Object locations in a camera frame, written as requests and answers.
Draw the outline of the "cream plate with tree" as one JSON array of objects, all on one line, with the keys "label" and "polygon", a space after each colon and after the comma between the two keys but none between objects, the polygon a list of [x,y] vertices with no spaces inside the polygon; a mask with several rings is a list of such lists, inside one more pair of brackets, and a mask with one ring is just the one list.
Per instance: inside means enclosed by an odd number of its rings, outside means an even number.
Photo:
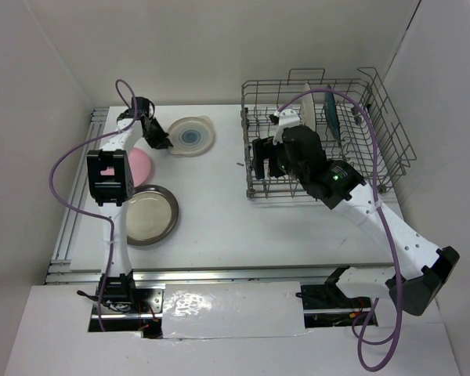
[{"label": "cream plate with tree", "polygon": [[315,102],[312,93],[308,93],[301,98],[300,116],[305,126],[316,131]]}]

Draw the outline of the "blue floral plate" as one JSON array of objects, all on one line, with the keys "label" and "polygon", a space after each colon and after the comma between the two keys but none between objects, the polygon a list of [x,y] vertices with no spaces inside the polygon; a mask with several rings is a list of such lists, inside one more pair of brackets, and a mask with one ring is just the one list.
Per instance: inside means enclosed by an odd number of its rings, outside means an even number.
[{"label": "blue floral plate", "polygon": [[329,128],[334,140],[339,146],[341,146],[342,139],[340,132],[340,123],[338,120],[338,113],[336,109],[334,94],[332,92],[324,93],[324,115],[326,118],[327,127]]}]

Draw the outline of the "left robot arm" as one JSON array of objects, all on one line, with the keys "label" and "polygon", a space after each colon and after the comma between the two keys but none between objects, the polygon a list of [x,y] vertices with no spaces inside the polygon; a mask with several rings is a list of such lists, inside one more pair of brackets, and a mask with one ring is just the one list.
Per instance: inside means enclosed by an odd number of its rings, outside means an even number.
[{"label": "left robot arm", "polygon": [[98,303],[114,306],[123,313],[133,311],[139,293],[128,255],[126,215],[134,195],[134,182],[128,156],[144,139],[153,149],[168,149],[172,142],[155,118],[155,105],[147,98],[132,99],[130,107],[117,117],[117,128],[98,150],[87,153],[89,192],[103,219],[103,241],[108,255],[102,268]]}]

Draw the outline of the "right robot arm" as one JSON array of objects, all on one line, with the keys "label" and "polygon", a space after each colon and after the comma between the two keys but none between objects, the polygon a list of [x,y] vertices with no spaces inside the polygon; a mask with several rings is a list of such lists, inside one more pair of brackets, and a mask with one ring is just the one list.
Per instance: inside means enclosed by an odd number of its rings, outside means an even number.
[{"label": "right robot arm", "polygon": [[352,298],[389,297],[396,307],[421,316],[448,281],[460,258],[451,246],[439,247],[412,229],[389,208],[348,162],[327,158],[319,135],[304,125],[286,128],[282,140],[255,139],[251,164],[257,179],[289,175],[305,192],[344,216],[379,248],[397,257],[394,270],[337,269],[326,297],[335,307]]}]

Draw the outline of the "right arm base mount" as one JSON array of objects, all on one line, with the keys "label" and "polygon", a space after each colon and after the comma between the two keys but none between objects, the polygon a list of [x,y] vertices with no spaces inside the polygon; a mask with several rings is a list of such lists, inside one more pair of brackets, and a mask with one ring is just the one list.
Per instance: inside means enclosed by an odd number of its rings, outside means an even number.
[{"label": "right arm base mount", "polygon": [[337,268],[322,284],[306,284],[295,296],[301,300],[305,328],[360,326],[372,303],[367,297],[347,298],[337,286],[349,267]]}]

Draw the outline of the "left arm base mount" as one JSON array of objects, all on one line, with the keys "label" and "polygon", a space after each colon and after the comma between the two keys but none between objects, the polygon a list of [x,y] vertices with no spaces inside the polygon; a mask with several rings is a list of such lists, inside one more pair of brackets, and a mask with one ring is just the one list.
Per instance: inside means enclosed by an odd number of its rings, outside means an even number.
[{"label": "left arm base mount", "polygon": [[77,295],[92,303],[88,331],[135,331],[144,338],[162,337],[165,290],[137,288],[129,276],[100,281],[93,293],[78,290]]}]

